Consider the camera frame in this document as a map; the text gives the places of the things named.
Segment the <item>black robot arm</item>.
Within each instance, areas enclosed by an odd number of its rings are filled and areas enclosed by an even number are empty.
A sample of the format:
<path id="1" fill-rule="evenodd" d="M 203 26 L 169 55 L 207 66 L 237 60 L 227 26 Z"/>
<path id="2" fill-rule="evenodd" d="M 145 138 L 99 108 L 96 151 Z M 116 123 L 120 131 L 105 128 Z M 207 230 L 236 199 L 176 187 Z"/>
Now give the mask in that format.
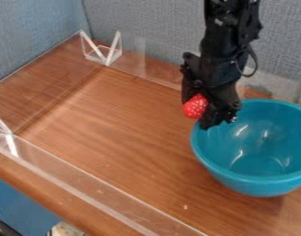
<path id="1" fill-rule="evenodd" d="M 221 123 L 233 123 L 241 111 L 236 84 L 248 61 L 259 57 L 251 43 L 260 38 L 261 0 L 204 0 L 204 36 L 200 54 L 184 53 L 181 101 L 195 98 L 207 103 L 197 114 L 200 128 L 207 130 Z"/>

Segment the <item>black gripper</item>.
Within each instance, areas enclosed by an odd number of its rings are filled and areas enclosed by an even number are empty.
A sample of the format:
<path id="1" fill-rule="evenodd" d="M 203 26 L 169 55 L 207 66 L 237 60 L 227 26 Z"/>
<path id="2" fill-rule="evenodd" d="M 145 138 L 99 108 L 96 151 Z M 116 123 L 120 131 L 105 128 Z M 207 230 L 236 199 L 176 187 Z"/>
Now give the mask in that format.
<path id="1" fill-rule="evenodd" d="M 195 95 L 201 94 L 209 102 L 199 119 L 203 130 L 223 122 L 231 123 L 241 110 L 236 83 L 243 76 L 243 69 L 243 53 L 223 57 L 212 57 L 205 52 L 201 55 L 189 52 L 183 54 L 181 101 L 187 103 Z"/>

